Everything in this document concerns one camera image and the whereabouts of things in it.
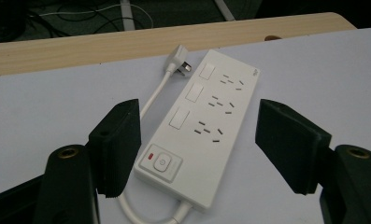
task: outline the dark floor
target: dark floor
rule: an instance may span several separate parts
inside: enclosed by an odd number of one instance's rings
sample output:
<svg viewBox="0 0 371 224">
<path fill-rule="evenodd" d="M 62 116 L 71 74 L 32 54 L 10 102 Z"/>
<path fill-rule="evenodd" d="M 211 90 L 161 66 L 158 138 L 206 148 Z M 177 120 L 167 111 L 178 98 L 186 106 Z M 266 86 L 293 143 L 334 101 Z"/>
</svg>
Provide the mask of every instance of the dark floor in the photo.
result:
<svg viewBox="0 0 371 224">
<path fill-rule="evenodd" d="M 120 0 L 0 0 L 0 42 L 123 32 L 123 20 L 132 20 L 137 30 L 225 21 L 214 0 L 130 0 L 132 19 L 122 16 L 119 3 Z M 332 11 L 357 28 L 371 27 L 371 0 L 225 3 L 236 20 Z"/>
</svg>

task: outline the wooden edge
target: wooden edge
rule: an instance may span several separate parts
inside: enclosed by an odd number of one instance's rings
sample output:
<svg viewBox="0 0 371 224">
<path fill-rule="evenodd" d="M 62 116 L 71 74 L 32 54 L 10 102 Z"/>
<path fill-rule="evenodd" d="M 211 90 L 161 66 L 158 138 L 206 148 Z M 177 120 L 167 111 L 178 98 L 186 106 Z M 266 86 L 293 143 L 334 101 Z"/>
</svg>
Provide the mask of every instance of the wooden edge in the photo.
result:
<svg viewBox="0 0 371 224">
<path fill-rule="evenodd" d="M 178 44 L 192 51 L 352 29 L 329 12 L 1 43 L 0 76 L 163 55 Z"/>
</svg>

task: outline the power button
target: power button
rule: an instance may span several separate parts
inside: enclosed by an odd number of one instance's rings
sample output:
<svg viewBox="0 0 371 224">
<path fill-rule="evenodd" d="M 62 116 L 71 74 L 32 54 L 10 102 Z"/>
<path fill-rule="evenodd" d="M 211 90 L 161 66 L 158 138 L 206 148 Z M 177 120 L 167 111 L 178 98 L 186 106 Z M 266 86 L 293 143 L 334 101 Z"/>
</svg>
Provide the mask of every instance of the power button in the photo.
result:
<svg viewBox="0 0 371 224">
<path fill-rule="evenodd" d="M 159 154 L 158 158 L 153 164 L 153 167 L 160 172 L 164 172 L 167 169 L 168 164 L 170 164 L 170 162 L 171 157 L 162 152 L 161 154 Z"/>
</svg>

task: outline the electrical outlet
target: electrical outlet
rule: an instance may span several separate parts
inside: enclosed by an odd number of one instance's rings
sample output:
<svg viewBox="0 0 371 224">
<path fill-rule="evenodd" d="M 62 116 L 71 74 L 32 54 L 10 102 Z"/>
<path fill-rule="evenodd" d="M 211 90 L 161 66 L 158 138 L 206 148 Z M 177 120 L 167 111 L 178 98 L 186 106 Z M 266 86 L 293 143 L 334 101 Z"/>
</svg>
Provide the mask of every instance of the electrical outlet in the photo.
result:
<svg viewBox="0 0 371 224">
<path fill-rule="evenodd" d="M 136 176 L 207 210 L 259 74 L 210 50 L 135 163 Z"/>
</svg>

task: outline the plug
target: plug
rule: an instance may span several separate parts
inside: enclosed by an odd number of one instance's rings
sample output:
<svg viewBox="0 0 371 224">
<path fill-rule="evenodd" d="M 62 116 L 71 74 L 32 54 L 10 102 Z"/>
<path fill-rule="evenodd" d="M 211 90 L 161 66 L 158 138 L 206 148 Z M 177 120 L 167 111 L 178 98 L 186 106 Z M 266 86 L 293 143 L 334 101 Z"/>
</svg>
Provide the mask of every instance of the plug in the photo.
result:
<svg viewBox="0 0 371 224">
<path fill-rule="evenodd" d="M 182 75 L 187 72 L 191 72 L 192 67 L 185 62 L 186 56 L 188 55 L 188 50 L 182 46 L 178 45 L 168 56 L 164 63 L 165 72 L 173 74 L 179 71 Z"/>
</svg>

